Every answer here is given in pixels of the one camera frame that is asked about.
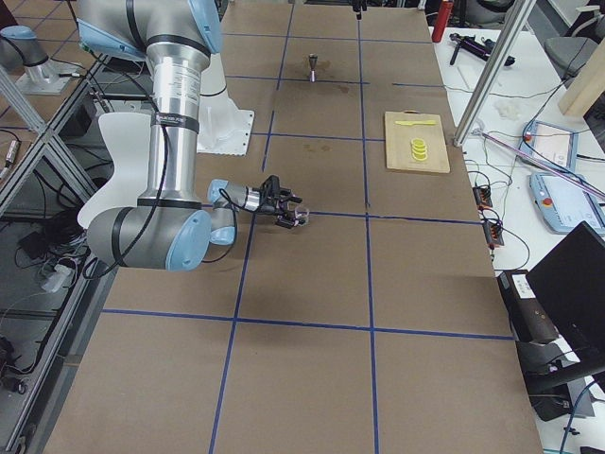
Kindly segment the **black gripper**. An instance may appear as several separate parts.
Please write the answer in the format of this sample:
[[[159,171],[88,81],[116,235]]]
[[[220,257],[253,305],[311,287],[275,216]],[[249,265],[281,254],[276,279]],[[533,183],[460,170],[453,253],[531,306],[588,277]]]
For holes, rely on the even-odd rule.
[[[279,227],[292,229],[295,225],[294,215],[288,214],[288,203],[301,204],[303,199],[296,196],[291,189],[281,188],[279,192],[262,192],[258,213],[276,217],[275,224]]]
[[[352,0],[351,4],[352,4],[353,11],[364,11],[365,10],[365,0]],[[357,20],[361,20],[362,13],[358,12],[355,17]]]

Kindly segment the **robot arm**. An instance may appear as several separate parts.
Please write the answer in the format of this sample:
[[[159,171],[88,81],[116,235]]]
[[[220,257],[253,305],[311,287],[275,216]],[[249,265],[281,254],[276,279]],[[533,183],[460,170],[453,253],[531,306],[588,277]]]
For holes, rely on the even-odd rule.
[[[212,1],[82,1],[81,41],[96,53],[143,62],[152,87],[149,113],[99,119],[113,173],[78,215],[93,255],[109,267],[190,271],[210,246],[235,243],[236,215],[268,215],[278,226],[304,225],[301,200],[276,176],[249,187],[215,179],[196,192],[202,152],[242,155],[253,112],[230,99]]]

